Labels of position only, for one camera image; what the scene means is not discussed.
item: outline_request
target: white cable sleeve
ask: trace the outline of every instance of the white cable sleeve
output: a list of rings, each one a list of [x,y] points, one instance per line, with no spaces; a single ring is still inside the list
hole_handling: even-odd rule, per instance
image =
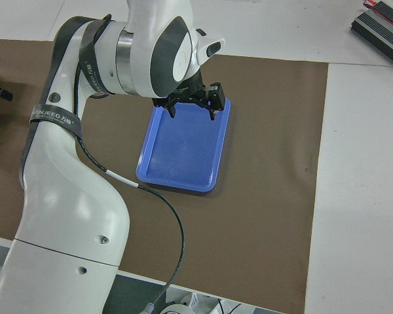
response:
[[[112,178],[115,178],[116,180],[123,182],[125,184],[128,184],[129,186],[132,186],[133,188],[138,187],[138,183],[135,183],[134,181],[125,179],[124,177],[121,177],[120,175],[117,175],[115,172],[112,172],[111,170],[107,170],[106,174],[110,175]]]

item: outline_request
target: black robot gripper at edge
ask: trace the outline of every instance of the black robot gripper at edge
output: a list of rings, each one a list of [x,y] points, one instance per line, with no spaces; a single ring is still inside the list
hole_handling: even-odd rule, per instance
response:
[[[215,119],[215,114],[224,110],[225,96],[220,83],[213,83],[205,86],[202,83],[200,70],[190,78],[184,80],[166,98],[153,98],[155,107],[162,107],[169,112],[169,115],[175,117],[176,103],[190,103],[198,105],[209,111],[210,119]]]

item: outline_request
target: black strap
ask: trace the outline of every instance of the black strap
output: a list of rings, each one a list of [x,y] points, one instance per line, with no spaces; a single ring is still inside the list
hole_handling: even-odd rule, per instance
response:
[[[94,20],[87,25],[81,40],[79,63],[87,81],[97,93],[114,95],[103,85],[94,49],[94,44],[110,22],[111,15],[108,14],[103,20]]]
[[[30,122],[40,121],[55,123],[77,137],[83,138],[83,128],[80,118],[61,107],[43,104],[34,106]]]

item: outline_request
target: black seal strip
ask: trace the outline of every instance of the black seal strip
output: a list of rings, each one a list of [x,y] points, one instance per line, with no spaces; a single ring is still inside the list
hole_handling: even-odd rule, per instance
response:
[[[110,22],[111,15],[108,14],[103,20],[95,20],[87,25],[81,39],[79,63],[84,76],[95,92],[114,95],[103,85],[94,49],[94,45]]]
[[[47,80],[45,81],[44,88],[39,98],[39,103],[46,103],[48,94],[51,89],[52,81],[60,67],[61,61],[63,60],[65,51],[67,50],[68,44],[75,34],[75,32],[85,23],[93,21],[93,18],[85,18],[84,16],[75,16],[70,18],[58,31],[54,40],[54,50],[52,52],[50,71],[48,72]],[[38,128],[38,122],[32,122],[29,129],[28,136],[26,138],[25,147],[22,153],[22,160],[19,167],[19,181],[22,187],[24,186],[23,174],[26,163],[26,158],[28,158],[29,150],[31,148],[33,137]]]
[[[70,131],[79,138],[83,138],[81,120],[75,114],[54,105],[39,104],[32,110],[30,122],[49,121]]]

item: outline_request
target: gray velcro strap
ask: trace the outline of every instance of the gray velcro strap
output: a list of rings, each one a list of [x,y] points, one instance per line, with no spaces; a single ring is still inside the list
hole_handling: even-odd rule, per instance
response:
[[[77,137],[83,138],[83,128],[79,117],[59,106],[43,104],[34,106],[30,122],[33,121],[55,123]]]

